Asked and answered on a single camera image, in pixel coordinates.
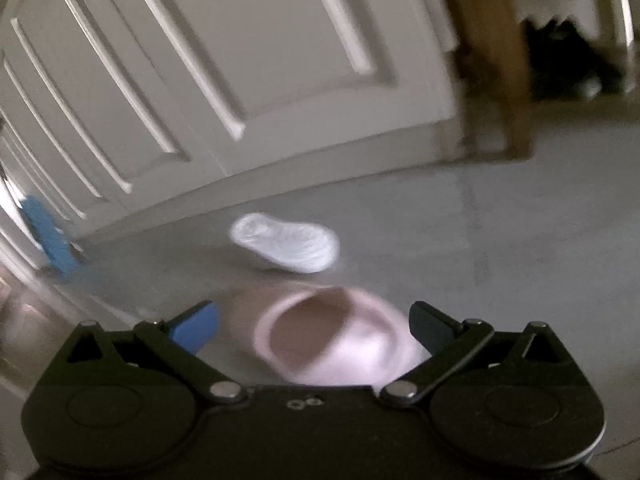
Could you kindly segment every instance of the cabinet door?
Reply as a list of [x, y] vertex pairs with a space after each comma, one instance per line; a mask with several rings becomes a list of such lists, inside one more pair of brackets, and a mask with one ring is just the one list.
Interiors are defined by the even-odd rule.
[[423, 0], [113, 2], [229, 173], [454, 114]]
[[7, 149], [73, 235], [225, 176], [111, 0], [9, 0], [0, 34]]

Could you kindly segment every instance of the baseboard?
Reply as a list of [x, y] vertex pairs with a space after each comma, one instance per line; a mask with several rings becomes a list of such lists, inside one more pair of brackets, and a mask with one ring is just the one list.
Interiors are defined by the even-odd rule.
[[135, 213], [81, 239], [96, 246], [209, 211], [348, 178], [462, 156], [459, 119], [388, 132], [281, 160]]

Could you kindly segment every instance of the blue object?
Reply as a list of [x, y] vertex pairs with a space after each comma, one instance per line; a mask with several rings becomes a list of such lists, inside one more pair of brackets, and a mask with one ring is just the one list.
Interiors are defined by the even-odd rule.
[[169, 332], [169, 338], [187, 352], [196, 354], [218, 330], [218, 308], [207, 303]]
[[33, 237], [49, 257], [51, 266], [64, 276], [76, 272], [80, 264], [71, 253], [65, 235], [56, 227], [53, 217], [42, 203], [36, 197], [28, 196], [20, 202], [20, 206]]

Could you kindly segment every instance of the gray floor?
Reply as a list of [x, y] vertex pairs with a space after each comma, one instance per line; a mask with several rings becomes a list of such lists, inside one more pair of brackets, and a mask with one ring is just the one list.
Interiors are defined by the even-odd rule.
[[[201, 298], [281, 279], [226, 239], [261, 210], [321, 222], [342, 257], [312, 280], [367, 288], [407, 311], [426, 300], [501, 330], [534, 319], [559, 333], [601, 395], [609, 426], [595, 460], [640, 478], [640, 124], [552, 115], [533, 160], [415, 168], [211, 212], [91, 250], [73, 286], [124, 312], [171, 316]], [[201, 354], [238, 380], [274, 377], [221, 335]]]

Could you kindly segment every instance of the white door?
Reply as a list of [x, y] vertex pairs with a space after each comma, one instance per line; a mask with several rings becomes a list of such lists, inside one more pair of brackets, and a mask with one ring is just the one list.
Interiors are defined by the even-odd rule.
[[454, 113], [423, 0], [113, 2], [229, 173]]
[[225, 176], [110, 0], [9, 0], [0, 38], [1, 153], [72, 235]]

